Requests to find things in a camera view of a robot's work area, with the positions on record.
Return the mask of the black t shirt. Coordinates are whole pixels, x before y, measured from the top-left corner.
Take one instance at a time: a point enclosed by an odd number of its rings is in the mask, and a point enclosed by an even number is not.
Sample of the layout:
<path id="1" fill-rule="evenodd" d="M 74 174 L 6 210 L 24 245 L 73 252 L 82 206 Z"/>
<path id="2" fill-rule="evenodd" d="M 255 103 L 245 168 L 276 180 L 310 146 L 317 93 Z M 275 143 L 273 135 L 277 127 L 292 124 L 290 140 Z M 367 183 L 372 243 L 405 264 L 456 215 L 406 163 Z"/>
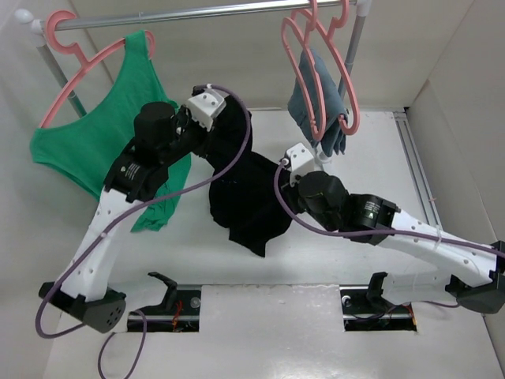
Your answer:
<path id="1" fill-rule="evenodd" d="M 246 133 L 246 118 L 239 102 L 232 96 L 226 96 L 225 101 L 205 158 L 215 174 L 237 155 Z M 210 183 L 208 198 L 211 216 L 229 231 L 229 240 L 264 257 L 267 243 L 284 234 L 292 219 L 275 196 L 277 165 L 254 152 L 252 145 L 253 138 L 249 137 L 235 165 Z"/>

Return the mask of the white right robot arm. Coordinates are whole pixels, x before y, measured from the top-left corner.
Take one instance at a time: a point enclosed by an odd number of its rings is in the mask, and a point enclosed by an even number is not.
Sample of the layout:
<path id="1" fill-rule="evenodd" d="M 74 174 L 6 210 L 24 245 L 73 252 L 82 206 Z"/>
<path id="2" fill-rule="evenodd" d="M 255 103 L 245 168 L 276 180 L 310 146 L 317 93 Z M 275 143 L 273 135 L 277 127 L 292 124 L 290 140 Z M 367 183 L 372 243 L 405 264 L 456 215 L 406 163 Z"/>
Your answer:
<path id="1" fill-rule="evenodd" d="M 274 192 L 295 223 L 318 235 L 398 251 L 433 266 L 427 272 L 374 273 L 365 291 L 372 310 L 447 301 L 482 314 L 496 314 L 504 307 L 503 242 L 485 245 L 458 238 L 382 197 L 349 193 L 324 171 L 309 172 L 297 181 L 282 180 L 285 171 L 283 165 L 276 167 Z"/>

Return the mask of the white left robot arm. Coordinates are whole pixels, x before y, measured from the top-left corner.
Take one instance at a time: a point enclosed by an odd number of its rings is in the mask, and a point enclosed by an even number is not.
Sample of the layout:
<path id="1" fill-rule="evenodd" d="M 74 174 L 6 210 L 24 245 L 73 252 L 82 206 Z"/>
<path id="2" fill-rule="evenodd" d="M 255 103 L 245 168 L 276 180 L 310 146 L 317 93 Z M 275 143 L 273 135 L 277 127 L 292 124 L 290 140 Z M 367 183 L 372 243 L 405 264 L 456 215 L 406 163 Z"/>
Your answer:
<path id="1" fill-rule="evenodd" d="M 183 193 L 156 195 L 173 165 L 204 149 L 225 106 L 205 94 L 179 109 L 164 102 L 142 106 L 132 122 L 133 136 L 113 156 L 77 252 L 66 271 L 39 290 L 44 306 L 51 304 L 97 332 L 116 326 L 127 311 L 127 296 L 112 288 L 109 278 L 122 243 L 145 208 Z"/>

